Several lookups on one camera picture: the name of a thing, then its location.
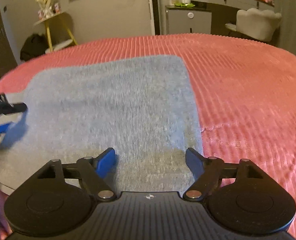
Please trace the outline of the white door frame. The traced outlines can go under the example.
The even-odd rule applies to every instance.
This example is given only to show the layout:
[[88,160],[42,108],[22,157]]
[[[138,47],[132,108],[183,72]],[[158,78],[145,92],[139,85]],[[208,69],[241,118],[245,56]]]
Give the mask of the white door frame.
[[148,0],[149,13],[150,13],[150,26],[152,35],[161,34],[161,23],[160,23],[160,11],[159,11],[159,0]]

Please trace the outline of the flower bouquet in paper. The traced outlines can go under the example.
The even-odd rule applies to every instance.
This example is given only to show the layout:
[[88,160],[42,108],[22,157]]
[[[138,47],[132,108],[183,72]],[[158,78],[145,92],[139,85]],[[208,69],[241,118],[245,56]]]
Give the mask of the flower bouquet in paper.
[[40,20],[53,17],[61,12],[60,4],[54,0],[35,0],[39,5],[40,10],[38,15]]

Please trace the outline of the yellow side table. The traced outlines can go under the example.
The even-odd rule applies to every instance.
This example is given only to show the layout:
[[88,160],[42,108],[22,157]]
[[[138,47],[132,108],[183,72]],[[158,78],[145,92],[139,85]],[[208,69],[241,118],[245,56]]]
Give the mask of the yellow side table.
[[52,17],[43,18],[33,24],[34,27],[39,25],[45,28],[48,45],[46,54],[78,45],[73,34],[73,20],[67,12],[55,13]]

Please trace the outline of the grey vanity desk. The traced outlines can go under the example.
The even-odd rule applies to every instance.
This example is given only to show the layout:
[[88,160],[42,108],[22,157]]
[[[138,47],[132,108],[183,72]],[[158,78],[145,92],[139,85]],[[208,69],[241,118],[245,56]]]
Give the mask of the grey vanity desk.
[[271,10],[272,5],[258,0],[191,0],[198,8],[211,12],[211,34],[228,35],[227,23],[236,23],[236,14],[239,10],[256,8],[258,10]]

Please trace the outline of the pink ribbed bed blanket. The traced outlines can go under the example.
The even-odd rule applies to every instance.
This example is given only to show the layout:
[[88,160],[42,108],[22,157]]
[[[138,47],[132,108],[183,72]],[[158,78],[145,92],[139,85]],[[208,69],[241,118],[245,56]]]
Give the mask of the pink ribbed bed blanket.
[[[148,55],[183,59],[207,155],[251,159],[296,201],[296,56],[286,50],[207,34],[108,38],[19,65],[0,80],[0,93],[24,90],[45,69]],[[296,238],[296,216],[289,231]]]

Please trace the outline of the grey cabinet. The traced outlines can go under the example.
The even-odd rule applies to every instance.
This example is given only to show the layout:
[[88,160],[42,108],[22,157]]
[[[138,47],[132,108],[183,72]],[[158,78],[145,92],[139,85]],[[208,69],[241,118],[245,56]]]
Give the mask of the grey cabinet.
[[210,11],[195,7],[166,6],[165,17],[167,34],[211,34]]

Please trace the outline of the white shell-shaped chair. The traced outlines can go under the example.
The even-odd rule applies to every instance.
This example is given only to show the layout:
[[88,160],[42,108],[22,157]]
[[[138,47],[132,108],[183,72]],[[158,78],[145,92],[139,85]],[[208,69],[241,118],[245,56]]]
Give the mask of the white shell-shaped chair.
[[271,10],[250,8],[239,10],[236,14],[236,24],[226,23],[229,31],[251,37],[261,42],[270,42],[275,30],[280,26],[282,15]]

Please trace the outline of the grey pants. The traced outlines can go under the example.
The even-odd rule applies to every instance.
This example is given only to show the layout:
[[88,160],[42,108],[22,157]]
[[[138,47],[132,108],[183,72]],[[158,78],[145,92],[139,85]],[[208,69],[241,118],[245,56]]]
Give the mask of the grey pants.
[[111,147],[115,191],[184,192],[194,181],[185,151],[202,150],[194,93],[183,60],[148,56],[52,68],[22,92],[26,113],[0,141],[0,183],[17,189],[46,162],[73,163]]

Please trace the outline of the black bag on floor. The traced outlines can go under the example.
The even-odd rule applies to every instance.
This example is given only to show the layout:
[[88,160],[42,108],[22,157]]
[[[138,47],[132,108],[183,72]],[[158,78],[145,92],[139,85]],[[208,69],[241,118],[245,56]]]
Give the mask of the black bag on floor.
[[34,33],[29,36],[20,50],[20,60],[27,62],[45,54],[48,42],[44,34]]

